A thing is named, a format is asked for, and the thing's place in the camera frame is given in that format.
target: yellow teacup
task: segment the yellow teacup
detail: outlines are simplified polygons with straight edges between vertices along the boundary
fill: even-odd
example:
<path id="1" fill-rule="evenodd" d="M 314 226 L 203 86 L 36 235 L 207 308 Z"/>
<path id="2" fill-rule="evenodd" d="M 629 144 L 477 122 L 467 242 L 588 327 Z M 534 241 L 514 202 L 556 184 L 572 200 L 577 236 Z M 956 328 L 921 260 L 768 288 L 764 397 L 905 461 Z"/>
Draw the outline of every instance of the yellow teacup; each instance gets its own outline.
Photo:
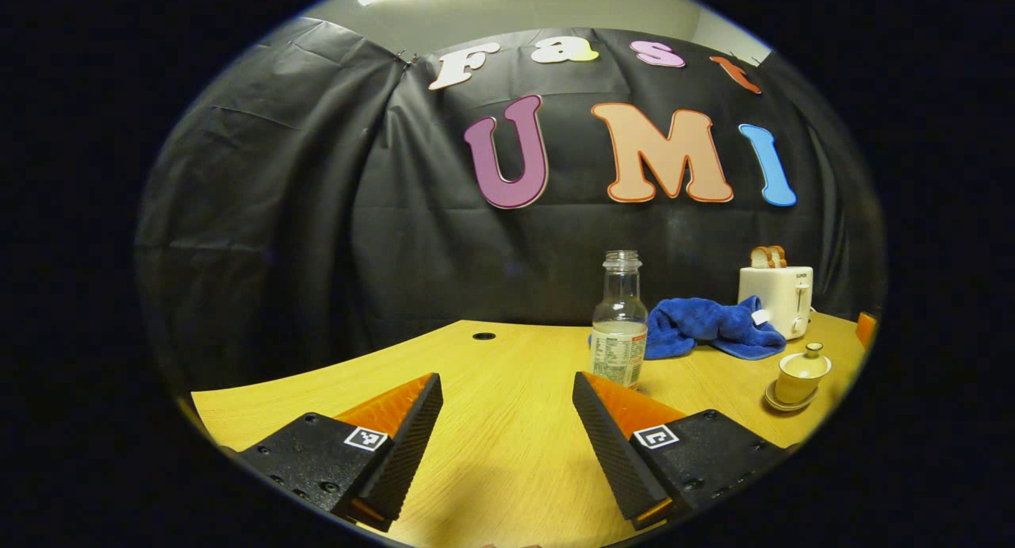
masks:
<path id="1" fill-rule="evenodd" d="M 792 354 L 779 361 L 775 399 L 795 404 L 810 396 L 821 379 L 831 371 L 831 360 L 820 354 L 821 343 L 808 343 L 807 352 Z"/>

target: toaster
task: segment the toaster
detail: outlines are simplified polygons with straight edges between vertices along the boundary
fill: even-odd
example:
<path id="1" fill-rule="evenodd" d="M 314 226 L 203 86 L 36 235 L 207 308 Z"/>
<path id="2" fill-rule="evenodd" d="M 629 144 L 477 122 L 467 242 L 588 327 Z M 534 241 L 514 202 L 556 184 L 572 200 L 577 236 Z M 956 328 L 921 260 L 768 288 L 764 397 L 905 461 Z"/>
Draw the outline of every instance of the toaster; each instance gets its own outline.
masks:
<path id="1" fill-rule="evenodd" d="M 768 323 L 786 339 L 800 338 L 807 332 L 811 318 L 811 292 L 814 290 L 811 267 L 785 269 L 740 269 L 737 301 L 751 295 L 761 299 Z"/>

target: yellow table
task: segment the yellow table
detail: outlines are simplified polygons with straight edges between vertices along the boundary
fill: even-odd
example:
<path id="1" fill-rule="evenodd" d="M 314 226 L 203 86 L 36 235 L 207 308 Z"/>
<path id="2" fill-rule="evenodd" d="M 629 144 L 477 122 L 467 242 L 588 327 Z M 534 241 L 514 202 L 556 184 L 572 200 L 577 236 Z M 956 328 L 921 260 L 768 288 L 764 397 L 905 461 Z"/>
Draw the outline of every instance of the yellow table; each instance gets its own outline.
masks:
<path id="1" fill-rule="evenodd" d="M 856 327 L 812 313 L 807 335 L 758 361 L 698 345 L 684 357 L 647 361 L 639 389 L 687 414 L 717 408 L 789 447 L 804 440 L 849 390 L 864 356 Z M 496 338 L 473 339 L 476 332 Z M 354 360 L 193 398 L 211 436 L 242 451 L 301 413 L 337 415 L 438 372 L 444 408 L 387 536 L 427 548 L 602 546 L 635 533 L 570 401 L 574 372 L 588 367 L 589 332 L 458 321 Z M 832 370 L 807 408 L 772 410 L 763 393 L 779 375 L 780 356 L 802 352 L 809 342 L 824 344 Z"/>

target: glass bottle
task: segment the glass bottle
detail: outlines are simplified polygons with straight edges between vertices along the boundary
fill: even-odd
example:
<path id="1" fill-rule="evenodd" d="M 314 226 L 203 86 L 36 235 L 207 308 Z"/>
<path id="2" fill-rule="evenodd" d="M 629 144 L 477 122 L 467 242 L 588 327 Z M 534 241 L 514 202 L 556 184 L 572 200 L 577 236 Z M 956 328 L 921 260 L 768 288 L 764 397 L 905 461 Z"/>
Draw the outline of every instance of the glass bottle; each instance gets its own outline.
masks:
<path id="1" fill-rule="evenodd" d="M 639 299 L 637 251 L 606 252 L 603 301 L 592 316 L 590 371 L 631 390 L 637 388 L 649 311 Z"/>

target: letter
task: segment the letter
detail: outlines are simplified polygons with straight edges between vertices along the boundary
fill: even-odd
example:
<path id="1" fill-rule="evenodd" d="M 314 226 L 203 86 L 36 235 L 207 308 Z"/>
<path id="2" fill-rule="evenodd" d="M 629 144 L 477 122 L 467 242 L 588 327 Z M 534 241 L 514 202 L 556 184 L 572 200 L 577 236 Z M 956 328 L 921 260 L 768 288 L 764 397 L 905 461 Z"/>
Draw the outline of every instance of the letter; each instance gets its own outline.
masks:
<path id="1" fill-rule="evenodd" d="M 764 190 L 761 190 L 761 197 L 764 201 L 770 202 L 777 207 L 790 207 L 797 204 L 797 194 L 790 188 L 790 182 L 786 180 L 786 169 L 783 162 L 779 161 L 779 154 L 775 153 L 775 139 L 767 129 L 758 128 L 756 125 L 742 123 L 740 133 L 747 137 L 747 141 L 754 147 L 754 154 L 757 155 L 761 164 L 761 174 L 764 176 Z"/>
<path id="2" fill-rule="evenodd" d="M 498 50 L 500 50 L 500 45 L 489 42 L 486 45 L 472 46 L 468 49 L 445 54 L 441 58 L 441 71 L 435 81 L 430 82 L 430 89 L 447 88 L 447 86 L 467 81 L 472 77 L 472 72 L 465 71 L 465 67 L 478 71 L 479 67 L 482 67 L 486 61 L 486 53 L 496 53 Z"/>
<path id="3" fill-rule="evenodd" d="M 465 130 L 465 140 L 472 147 L 472 163 L 479 182 L 479 192 L 490 205 L 500 209 L 518 209 L 538 200 L 543 194 L 550 168 L 546 160 L 546 147 L 539 128 L 536 111 L 543 105 L 543 97 L 530 95 L 519 97 L 504 108 L 504 118 L 514 123 L 522 146 L 522 162 L 525 168 L 522 177 L 507 182 L 500 175 L 497 151 L 493 144 L 493 130 L 497 122 L 493 118 L 483 118 Z"/>
<path id="4" fill-rule="evenodd" d="M 708 57 L 708 60 L 713 61 L 714 63 L 719 63 L 719 65 L 723 67 L 723 70 L 726 71 L 726 74 L 729 74 L 730 78 L 735 79 L 737 84 L 744 86 L 744 88 L 750 89 L 751 92 L 761 93 L 761 88 L 758 88 L 758 86 L 753 85 L 751 84 L 750 81 L 748 81 L 747 74 L 744 74 L 743 68 L 740 68 L 736 64 L 730 63 L 728 58 L 726 58 L 725 56 L 710 56 Z"/>
<path id="5" fill-rule="evenodd" d="M 712 119 L 706 115 L 695 111 L 673 112 L 667 137 L 630 104 L 596 104 L 592 115 L 606 122 L 613 140 L 617 180 L 607 188 L 607 194 L 614 201 L 641 202 L 656 197 L 656 186 L 645 179 L 642 158 L 671 198 L 680 193 L 686 162 L 691 173 L 687 194 L 693 200 L 732 200 L 733 187 L 723 176 L 709 130 Z"/>
<path id="6" fill-rule="evenodd" d="M 536 63 L 563 63 L 565 60 L 595 60 L 599 58 L 589 46 L 589 42 L 582 38 L 553 38 L 543 39 L 536 43 L 536 52 L 532 53 L 532 59 Z"/>
<path id="7" fill-rule="evenodd" d="M 673 53 L 673 49 L 660 42 L 647 42 L 647 40 L 636 40 L 630 45 L 634 53 L 642 63 L 652 64 L 653 67 L 674 67 L 679 68 L 684 65 L 684 60 Z"/>

